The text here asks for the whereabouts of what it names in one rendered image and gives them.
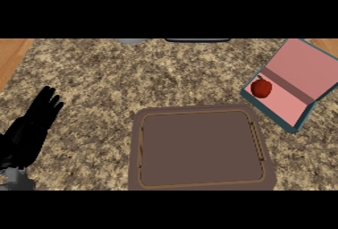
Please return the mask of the grey round object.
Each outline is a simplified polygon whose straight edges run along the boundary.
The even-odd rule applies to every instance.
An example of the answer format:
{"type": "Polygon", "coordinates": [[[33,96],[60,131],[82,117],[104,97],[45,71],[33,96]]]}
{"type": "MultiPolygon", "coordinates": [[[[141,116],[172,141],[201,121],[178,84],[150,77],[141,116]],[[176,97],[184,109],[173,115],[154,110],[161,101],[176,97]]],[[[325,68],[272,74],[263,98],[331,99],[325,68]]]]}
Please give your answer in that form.
{"type": "Polygon", "coordinates": [[[122,44],[135,45],[147,41],[147,38],[119,38],[122,44]]]}

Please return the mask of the pink and teal open box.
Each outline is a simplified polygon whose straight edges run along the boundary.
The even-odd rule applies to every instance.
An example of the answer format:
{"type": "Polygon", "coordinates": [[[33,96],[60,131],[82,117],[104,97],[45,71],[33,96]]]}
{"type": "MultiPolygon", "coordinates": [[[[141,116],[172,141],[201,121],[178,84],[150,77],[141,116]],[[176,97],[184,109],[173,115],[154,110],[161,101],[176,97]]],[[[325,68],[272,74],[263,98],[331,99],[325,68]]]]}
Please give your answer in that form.
{"type": "Polygon", "coordinates": [[[288,38],[244,85],[241,95],[285,131],[294,133],[302,130],[318,102],[337,87],[338,57],[302,38],[288,38]],[[259,76],[272,84],[266,98],[252,93],[259,76]]]}

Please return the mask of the brown tray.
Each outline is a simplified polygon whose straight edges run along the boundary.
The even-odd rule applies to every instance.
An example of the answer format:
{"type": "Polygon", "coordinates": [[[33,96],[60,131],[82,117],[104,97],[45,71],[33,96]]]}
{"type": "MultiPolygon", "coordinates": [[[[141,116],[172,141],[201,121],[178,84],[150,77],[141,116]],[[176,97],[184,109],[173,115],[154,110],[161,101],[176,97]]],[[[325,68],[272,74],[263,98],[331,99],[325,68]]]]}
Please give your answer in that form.
{"type": "Polygon", "coordinates": [[[129,189],[271,190],[277,184],[247,105],[147,108],[133,119],[129,189]]]}

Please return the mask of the dark flat object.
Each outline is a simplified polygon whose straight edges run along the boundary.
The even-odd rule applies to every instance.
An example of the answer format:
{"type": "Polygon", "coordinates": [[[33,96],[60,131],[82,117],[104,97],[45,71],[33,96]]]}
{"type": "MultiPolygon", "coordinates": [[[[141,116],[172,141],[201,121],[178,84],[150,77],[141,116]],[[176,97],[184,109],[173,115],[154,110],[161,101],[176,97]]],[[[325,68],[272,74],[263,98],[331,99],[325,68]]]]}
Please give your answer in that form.
{"type": "Polygon", "coordinates": [[[169,42],[175,43],[222,43],[229,42],[231,38],[166,38],[169,42]]]}

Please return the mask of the red bell pepper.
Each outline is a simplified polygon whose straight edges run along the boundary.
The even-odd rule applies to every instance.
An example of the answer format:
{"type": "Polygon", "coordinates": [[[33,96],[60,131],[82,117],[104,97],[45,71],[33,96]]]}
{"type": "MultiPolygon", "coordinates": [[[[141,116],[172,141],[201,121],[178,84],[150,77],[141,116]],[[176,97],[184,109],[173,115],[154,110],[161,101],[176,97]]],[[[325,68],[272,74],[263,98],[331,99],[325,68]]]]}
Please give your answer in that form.
{"type": "Polygon", "coordinates": [[[257,98],[266,98],[272,92],[272,83],[257,76],[257,80],[252,84],[252,93],[257,98]]]}

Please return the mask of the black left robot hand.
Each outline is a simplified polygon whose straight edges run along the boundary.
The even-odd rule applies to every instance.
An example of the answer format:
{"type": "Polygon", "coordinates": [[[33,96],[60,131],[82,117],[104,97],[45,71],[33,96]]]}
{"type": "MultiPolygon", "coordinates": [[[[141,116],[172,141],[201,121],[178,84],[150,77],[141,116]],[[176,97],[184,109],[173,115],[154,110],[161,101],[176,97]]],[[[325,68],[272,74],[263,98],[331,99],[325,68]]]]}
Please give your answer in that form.
{"type": "Polygon", "coordinates": [[[11,124],[7,133],[0,133],[0,170],[24,169],[36,161],[64,103],[57,89],[45,86],[32,102],[29,111],[11,124]]]}

